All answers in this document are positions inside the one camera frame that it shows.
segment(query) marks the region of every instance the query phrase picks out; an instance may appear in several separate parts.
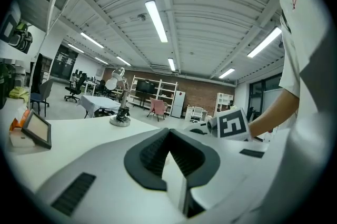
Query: orange object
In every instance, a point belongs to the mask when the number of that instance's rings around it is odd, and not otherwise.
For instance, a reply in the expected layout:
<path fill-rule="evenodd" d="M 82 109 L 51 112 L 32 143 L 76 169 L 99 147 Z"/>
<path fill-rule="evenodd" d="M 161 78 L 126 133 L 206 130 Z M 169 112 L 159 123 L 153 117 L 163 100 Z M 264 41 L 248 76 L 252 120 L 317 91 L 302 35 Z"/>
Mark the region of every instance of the orange object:
<path fill-rule="evenodd" d="M 31 111 L 30 110 L 26 110 L 24 112 L 24 114 L 22 115 L 22 118 L 20 120 L 20 123 L 17 121 L 17 119 L 15 118 L 11 124 L 11 127 L 9 128 L 10 131 L 14 130 L 15 128 L 22 128 L 23 125 L 25 124 L 27 117 L 29 115 Z"/>

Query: fluorescent light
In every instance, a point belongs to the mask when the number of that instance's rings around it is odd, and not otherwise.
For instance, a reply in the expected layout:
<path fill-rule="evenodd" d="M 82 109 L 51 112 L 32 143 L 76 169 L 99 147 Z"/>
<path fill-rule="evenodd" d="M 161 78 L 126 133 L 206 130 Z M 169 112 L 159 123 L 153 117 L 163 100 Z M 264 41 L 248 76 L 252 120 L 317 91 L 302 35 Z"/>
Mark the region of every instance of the fluorescent light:
<path fill-rule="evenodd" d="M 92 43 L 96 44 L 98 47 L 104 48 L 100 43 L 98 43 L 97 41 L 94 41 L 91 37 L 87 36 L 83 32 L 81 33 L 81 35 L 84 36 L 87 40 L 90 40 Z"/>
<path fill-rule="evenodd" d="M 126 62 L 124 59 L 120 58 L 119 56 L 117 56 L 117 58 L 118 58 L 119 60 L 121 60 L 122 62 L 124 62 L 125 64 L 127 64 L 128 66 L 131 66 L 128 62 Z"/>
<path fill-rule="evenodd" d="M 229 69 L 227 70 L 224 74 L 222 74 L 219 79 L 223 79 L 225 78 L 226 76 L 230 75 L 235 69 Z"/>
<path fill-rule="evenodd" d="M 148 11 L 149 15 L 151 16 L 151 19 L 152 19 L 152 22 L 154 23 L 154 26 L 156 27 L 156 30 L 158 32 L 160 40 L 162 42 L 167 42 L 167 36 L 166 36 L 166 33 L 165 33 L 165 29 L 164 29 L 162 20 L 160 19 L 155 0 L 146 2 L 145 6 L 147 8 L 147 11 Z"/>
<path fill-rule="evenodd" d="M 248 57 L 253 58 L 259 52 L 261 52 L 264 48 L 266 48 L 274 39 L 276 39 L 282 33 L 281 29 L 276 27 L 268 37 L 265 38 L 263 42 L 261 42 L 249 55 Z"/>
<path fill-rule="evenodd" d="M 172 58 L 169 58 L 169 59 L 168 59 L 168 62 L 169 62 L 169 64 L 170 64 L 171 70 L 172 70 L 172 71 L 175 71 L 173 59 L 172 59 Z"/>
<path fill-rule="evenodd" d="M 104 63 L 104 64 L 106 64 L 106 65 L 108 65 L 108 63 L 104 62 L 103 60 L 101 60 L 101 59 L 99 59 L 99 58 L 96 58 L 96 57 L 95 57 L 95 59 L 98 60 L 98 61 L 101 61 L 102 63 Z"/>
<path fill-rule="evenodd" d="M 70 46 L 71 48 L 75 49 L 75 50 L 78 50 L 79 52 L 81 53 L 84 53 L 82 50 L 80 50 L 79 48 L 76 48 L 75 46 L 71 45 L 71 44 L 68 44 L 68 46 Z"/>

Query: white t-shirt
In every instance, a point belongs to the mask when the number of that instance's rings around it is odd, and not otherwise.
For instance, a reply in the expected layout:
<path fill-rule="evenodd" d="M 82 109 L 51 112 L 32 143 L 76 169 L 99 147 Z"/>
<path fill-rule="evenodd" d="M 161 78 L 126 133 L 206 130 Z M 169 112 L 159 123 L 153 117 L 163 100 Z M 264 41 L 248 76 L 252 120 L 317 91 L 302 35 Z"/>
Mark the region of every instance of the white t-shirt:
<path fill-rule="evenodd" d="M 322 0 L 280 0 L 280 4 L 291 31 L 281 18 L 285 61 L 280 87 L 300 98 L 298 118 L 307 117 L 317 108 L 300 72 L 320 45 L 331 18 Z"/>

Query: gray chair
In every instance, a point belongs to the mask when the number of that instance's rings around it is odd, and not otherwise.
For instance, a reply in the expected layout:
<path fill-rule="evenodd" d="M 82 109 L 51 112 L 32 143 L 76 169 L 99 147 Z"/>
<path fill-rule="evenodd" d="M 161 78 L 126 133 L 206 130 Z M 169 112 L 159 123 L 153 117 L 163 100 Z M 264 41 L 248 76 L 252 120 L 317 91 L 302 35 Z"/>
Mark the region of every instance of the gray chair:
<path fill-rule="evenodd" d="M 34 102 L 36 102 L 38 114 L 40 114 L 40 103 L 44 103 L 44 117 L 46 117 L 46 104 L 47 104 L 46 100 L 51 94 L 53 82 L 54 79 L 49 79 L 48 81 L 40 85 L 40 94 L 38 93 L 31 94 L 32 108 L 34 106 Z"/>

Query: television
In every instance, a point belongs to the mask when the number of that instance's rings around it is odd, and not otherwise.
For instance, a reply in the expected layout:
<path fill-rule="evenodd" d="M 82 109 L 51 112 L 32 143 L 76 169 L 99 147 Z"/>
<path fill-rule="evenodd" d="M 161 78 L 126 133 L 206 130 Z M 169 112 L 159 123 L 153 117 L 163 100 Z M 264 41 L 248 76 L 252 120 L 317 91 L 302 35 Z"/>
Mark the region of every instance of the television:
<path fill-rule="evenodd" d="M 154 94 L 154 84 L 148 81 L 138 80 L 136 91 L 147 93 L 147 94 Z"/>

